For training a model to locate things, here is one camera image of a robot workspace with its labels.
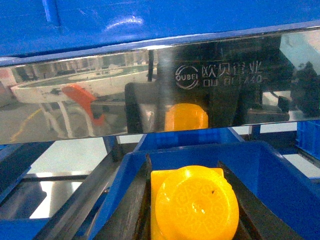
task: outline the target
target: blue machine housing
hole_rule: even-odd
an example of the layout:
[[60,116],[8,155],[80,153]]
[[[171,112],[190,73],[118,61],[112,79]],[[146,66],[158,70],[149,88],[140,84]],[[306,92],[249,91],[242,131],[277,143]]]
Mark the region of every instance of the blue machine housing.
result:
[[319,0],[2,1],[1,10],[0,57],[257,28],[277,31],[298,23],[303,24],[289,28],[305,28],[318,26],[306,22],[320,19]]

